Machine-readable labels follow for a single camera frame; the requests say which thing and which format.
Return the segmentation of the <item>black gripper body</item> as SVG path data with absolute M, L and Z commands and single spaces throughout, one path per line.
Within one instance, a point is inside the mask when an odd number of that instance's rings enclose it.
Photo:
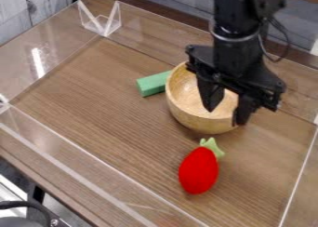
M 214 46 L 188 45 L 186 68 L 195 74 L 214 79 L 238 95 L 251 94 L 259 100 L 259 108 L 275 111 L 286 92 L 284 81 L 264 64 L 262 38 L 246 41 L 216 39 Z

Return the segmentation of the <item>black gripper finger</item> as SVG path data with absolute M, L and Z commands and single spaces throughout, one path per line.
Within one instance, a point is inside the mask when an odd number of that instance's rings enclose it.
M 198 89 L 204 109 L 211 113 L 224 97 L 224 88 L 211 78 L 196 74 Z
M 243 126 L 251 114 L 259 108 L 259 100 L 251 94 L 242 94 L 238 96 L 238 107 L 234 111 L 234 124 Z

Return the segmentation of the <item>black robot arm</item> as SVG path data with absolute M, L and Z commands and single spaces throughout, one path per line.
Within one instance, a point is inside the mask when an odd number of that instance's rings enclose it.
M 227 90 L 238 94 L 232 123 L 243 125 L 262 107 L 278 109 L 284 81 L 267 68 L 263 40 L 282 29 L 274 13 L 287 0 L 214 0 L 212 46 L 186 47 L 186 68 L 195 74 L 203 107 L 214 111 Z

